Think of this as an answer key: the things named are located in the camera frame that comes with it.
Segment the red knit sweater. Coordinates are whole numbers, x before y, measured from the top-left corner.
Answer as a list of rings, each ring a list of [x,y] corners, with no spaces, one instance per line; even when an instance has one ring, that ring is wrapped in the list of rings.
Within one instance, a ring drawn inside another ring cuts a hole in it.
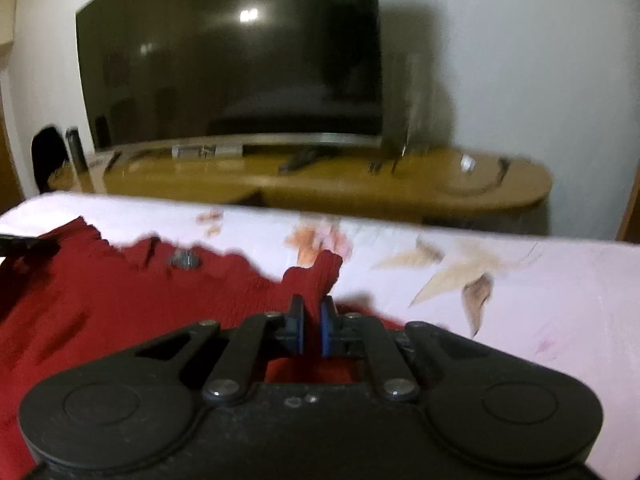
[[[203,320],[224,328],[252,314],[286,312],[303,297],[310,328],[335,285],[341,256],[324,250],[311,266],[277,281],[247,258],[193,249],[200,262],[180,269],[176,248],[157,236],[116,248],[83,218],[51,231],[53,256],[7,258],[1,265],[1,475],[21,479],[34,466],[18,429],[18,407],[37,382]]]

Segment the black chair back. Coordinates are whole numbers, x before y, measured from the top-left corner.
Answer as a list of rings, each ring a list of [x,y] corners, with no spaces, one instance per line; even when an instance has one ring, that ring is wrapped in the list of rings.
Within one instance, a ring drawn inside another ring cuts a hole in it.
[[[30,152],[36,187],[40,194],[49,193],[49,178],[70,161],[60,130],[54,125],[42,128],[32,138]]]

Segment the dark cylindrical bottle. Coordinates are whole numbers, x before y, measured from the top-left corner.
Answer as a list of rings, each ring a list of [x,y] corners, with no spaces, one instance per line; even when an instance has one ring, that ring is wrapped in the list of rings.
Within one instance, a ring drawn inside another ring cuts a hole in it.
[[[76,172],[78,174],[87,172],[89,169],[88,162],[86,161],[85,152],[82,148],[78,129],[75,127],[68,128],[65,133],[65,139]]]

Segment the wooden tv stand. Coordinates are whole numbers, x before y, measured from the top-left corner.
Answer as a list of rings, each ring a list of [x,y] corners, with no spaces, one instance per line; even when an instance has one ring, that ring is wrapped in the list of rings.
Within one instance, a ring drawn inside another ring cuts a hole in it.
[[[552,177],[526,158],[438,148],[390,159],[370,151],[294,172],[278,167],[287,148],[248,148],[242,157],[172,158],[170,150],[114,152],[66,164],[49,178],[55,191],[245,205],[310,214],[546,235]]]

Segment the black remote control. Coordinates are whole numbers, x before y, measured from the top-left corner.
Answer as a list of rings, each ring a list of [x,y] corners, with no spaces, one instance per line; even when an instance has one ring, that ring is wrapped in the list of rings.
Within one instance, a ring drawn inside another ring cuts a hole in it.
[[[320,162],[340,156],[342,150],[336,146],[313,146],[305,148],[278,167],[278,174],[294,174],[294,172]]]

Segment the silver set-top box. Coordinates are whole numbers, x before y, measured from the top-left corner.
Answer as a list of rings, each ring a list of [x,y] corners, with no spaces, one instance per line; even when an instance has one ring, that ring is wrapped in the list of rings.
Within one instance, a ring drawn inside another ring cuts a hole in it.
[[[244,146],[239,143],[207,145],[174,145],[172,158],[242,157]]]

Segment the white floral bed sheet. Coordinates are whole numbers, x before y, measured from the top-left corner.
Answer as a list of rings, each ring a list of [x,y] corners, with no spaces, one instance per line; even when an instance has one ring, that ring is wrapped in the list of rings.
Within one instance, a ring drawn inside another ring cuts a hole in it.
[[[72,193],[18,205],[1,229],[36,236],[76,218],[118,247],[156,235],[237,252],[270,278],[335,252],[339,304],[430,322],[585,382],[604,409],[589,466],[607,479],[638,477],[637,246]]]

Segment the clear glass vase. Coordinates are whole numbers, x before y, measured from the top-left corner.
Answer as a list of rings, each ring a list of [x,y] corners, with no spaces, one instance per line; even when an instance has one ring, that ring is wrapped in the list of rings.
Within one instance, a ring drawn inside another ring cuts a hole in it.
[[[419,53],[392,52],[384,58],[383,138],[393,153],[426,149],[427,83]]]

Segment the large black curved television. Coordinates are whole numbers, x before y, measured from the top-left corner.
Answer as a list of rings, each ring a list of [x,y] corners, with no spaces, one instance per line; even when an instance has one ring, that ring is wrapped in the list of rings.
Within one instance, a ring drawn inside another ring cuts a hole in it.
[[[378,0],[91,0],[76,15],[94,147],[381,136]]]

